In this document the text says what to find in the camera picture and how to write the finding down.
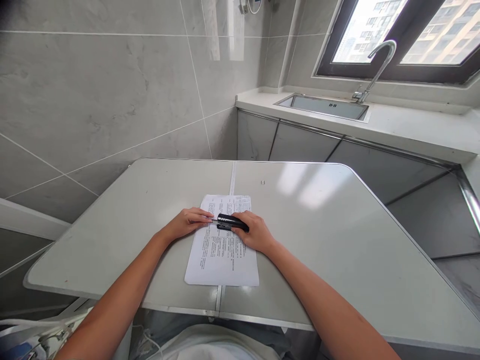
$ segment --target chrome faucet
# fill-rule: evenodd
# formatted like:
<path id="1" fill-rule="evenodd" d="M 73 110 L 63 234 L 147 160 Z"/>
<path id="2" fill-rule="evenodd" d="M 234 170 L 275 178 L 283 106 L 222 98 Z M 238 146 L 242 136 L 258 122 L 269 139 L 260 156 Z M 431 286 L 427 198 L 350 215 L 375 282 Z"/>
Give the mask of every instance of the chrome faucet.
<path id="1" fill-rule="evenodd" d="M 387 41 L 384 41 L 382 42 L 380 45 L 378 45 L 376 48 L 374 48 L 372 50 L 372 52 L 370 53 L 370 55 L 368 55 L 368 58 L 371 59 L 374 57 L 374 55 L 383 47 L 386 47 L 388 46 L 389 47 L 389 50 L 388 50 L 388 55 L 385 59 L 385 61 L 383 62 L 383 64 L 381 65 L 380 69 L 378 70 L 378 72 L 376 73 L 376 75 L 373 77 L 373 79 L 370 81 L 370 83 L 368 84 L 368 86 L 366 87 L 365 90 L 363 91 L 360 91 L 360 88 L 362 87 L 362 85 L 360 85 L 357 89 L 357 91 L 355 91 L 353 93 L 353 95 L 351 96 L 352 99 L 357 99 L 357 103 L 358 104 L 362 104 L 365 99 L 367 98 L 367 96 L 370 94 L 370 91 L 372 90 L 372 88 L 374 87 L 375 83 L 377 82 L 377 80 L 379 79 L 379 76 L 383 73 L 383 71 L 385 70 L 385 68 L 387 67 L 387 65 L 389 64 L 389 62 L 392 60 L 392 58 L 394 57 L 394 54 L 395 54 L 395 50 L 397 50 L 397 43 L 395 42 L 395 40 L 387 40 Z"/>

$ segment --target stainless steel sink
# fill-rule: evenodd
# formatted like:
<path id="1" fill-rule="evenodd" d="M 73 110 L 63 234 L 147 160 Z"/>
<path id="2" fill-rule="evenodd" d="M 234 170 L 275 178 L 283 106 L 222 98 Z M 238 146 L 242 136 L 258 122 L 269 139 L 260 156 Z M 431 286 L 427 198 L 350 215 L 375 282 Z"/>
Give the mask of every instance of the stainless steel sink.
<path id="1" fill-rule="evenodd" d="M 274 105 L 305 110 L 317 114 L 326 114 L 337 118 L 343 118 L 362 123 L 367 123 L 368 105 L 356 102 L 328 100 L 321 97 L 312 97 L 294 93 Z"/>

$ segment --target table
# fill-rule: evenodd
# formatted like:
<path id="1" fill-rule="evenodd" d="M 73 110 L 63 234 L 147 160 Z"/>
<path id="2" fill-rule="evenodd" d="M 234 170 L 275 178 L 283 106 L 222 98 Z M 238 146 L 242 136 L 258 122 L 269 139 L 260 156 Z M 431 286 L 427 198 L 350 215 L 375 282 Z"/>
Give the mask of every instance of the table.
<path id="1" fill-rule="evenodd" d="M 206 194 L 250 195 L 274 237 L 389 341 L 480 349 L 480 321 L 361 179 L 334 163 L 140 159 L 30 269 L 25 286 L 99 299 L 151 236 Z M 257 255 L 260 286 L 184 282 L 193 235 L 161 259 L 142 307 L 312 330 Z"/>

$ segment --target person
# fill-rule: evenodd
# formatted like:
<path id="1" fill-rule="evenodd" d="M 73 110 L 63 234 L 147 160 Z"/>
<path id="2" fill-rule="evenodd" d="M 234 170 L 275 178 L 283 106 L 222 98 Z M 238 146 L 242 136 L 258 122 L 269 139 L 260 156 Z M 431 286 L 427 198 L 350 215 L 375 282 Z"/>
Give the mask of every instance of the person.
<path id="1" fill-rule="evenodd" d="M 238 228 L 232 231 L 247 246 L 268 257 L 282 273 L 335 360 L 400 359 L 352 305 L 274 239 L 261 217 L 250 211 L 232 215 L 246 223 L 249 232 Z M 153 235 L 78 326 L 55 360 L 111 359 L 134 319 L 165 250 L 176 239 L 211 223 L 212 217 L 197 207 L 183 209 Z M 184 329 L 155 356 L 150 358 L 280 359 L 277 352 L 255 339 L 208 321 Z"/>

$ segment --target person's left hand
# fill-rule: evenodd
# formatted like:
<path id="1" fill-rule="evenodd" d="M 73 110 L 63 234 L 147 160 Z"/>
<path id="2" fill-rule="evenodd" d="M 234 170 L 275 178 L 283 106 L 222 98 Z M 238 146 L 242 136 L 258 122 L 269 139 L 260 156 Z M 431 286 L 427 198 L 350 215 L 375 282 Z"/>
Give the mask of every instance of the person's left hand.
<path id="1" fill-rule="evenodd" d="M 205 224 L 211 223 L 214 215 L 198 207 L 183 209 L 157 235 L 171 243 L 192 231 L 195 231 Z"/>

